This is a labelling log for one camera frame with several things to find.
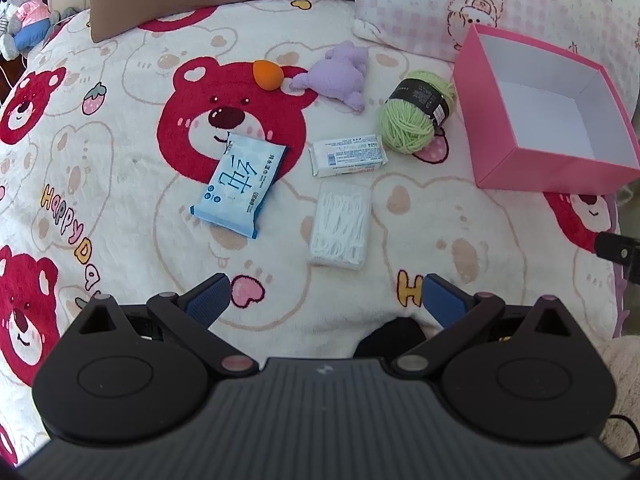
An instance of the open box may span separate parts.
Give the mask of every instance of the open box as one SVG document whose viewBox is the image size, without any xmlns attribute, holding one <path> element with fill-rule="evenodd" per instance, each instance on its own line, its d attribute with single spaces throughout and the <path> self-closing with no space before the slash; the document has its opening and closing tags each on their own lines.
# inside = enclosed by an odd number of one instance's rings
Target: open box
<svg viewBox="0 0 640 480">
<path fill-rule="evenodd" d="M 607 194 L 640 177 L 640 147 L 601 65 L 485 25 L 454 67 L 478 187 Z"/>
</svg>

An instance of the black yarn label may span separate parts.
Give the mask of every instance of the black yarn label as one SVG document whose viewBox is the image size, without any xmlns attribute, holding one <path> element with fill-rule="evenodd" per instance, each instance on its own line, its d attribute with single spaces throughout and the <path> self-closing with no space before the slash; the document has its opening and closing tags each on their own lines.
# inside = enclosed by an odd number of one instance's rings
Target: black yarn label
<svg viewBox="0 0 640 480">
<path fill-rule="evenodd" d="M 433 86 L 419 79 L 403 79 L 389 96 L 415 105 L 431 119 L 434 129 L 449 117 L 449 105 Z"/>
</svg>

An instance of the black cable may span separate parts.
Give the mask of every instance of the black cable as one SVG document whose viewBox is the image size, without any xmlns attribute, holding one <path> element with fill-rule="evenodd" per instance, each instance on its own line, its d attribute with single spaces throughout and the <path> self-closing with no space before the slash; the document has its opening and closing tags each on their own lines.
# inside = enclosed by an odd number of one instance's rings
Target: black cable
<svg viewBox="0 0 640 480">
<path fill-rule="evenodd" d="M 614 418 L 617 420 L 624 420 L 633 430 L 634 435 L 636 436 L 636 442 L 638 443 L 638 448 L 640 449 L 640 431 L 638 431 L 638 427 L 636 426 L 636 424 L 630 419 L 628 418 L 628 416 L 626 415 L 609 415 L 609 418 Z M 625 456 L 623 457 L 622 460 L 624 460 L 625 462 L 633 462 L 634 460 L 637 460 L 638 458 L 640 458 L 640 451 L 636 452 L 636 453 L 632 453 L 631 455 Z"/>
</svg>

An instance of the orange ball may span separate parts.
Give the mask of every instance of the orange ball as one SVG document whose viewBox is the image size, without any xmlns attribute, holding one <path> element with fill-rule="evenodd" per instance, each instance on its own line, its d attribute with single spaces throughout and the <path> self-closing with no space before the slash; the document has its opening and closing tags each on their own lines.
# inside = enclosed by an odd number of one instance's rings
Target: orange ball
<svg viewBox="0 0 640 480">
<path fill-rule="evenodd" d="M 266 59 L 254 61 L 254 79 L 263 90 L 276 90 L 284 81 L 282 69 Z"/>
</svg>

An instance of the plush toy pink shirt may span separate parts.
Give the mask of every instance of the plush toy pink shirt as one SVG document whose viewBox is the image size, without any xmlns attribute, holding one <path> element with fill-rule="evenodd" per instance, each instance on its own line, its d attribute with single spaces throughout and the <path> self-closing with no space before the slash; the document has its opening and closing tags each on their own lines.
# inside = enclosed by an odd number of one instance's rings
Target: plush toy pink shirt
<svg viewBox="0 0 640 480">
<path fill-rule="evenodd" d="M 49 19 L 49 7 L 42 0 L 29 0 L 18 7 L 15 14 L 20 18 L 22 26 L 26 27 L 31 23 Z"/>
</svg>

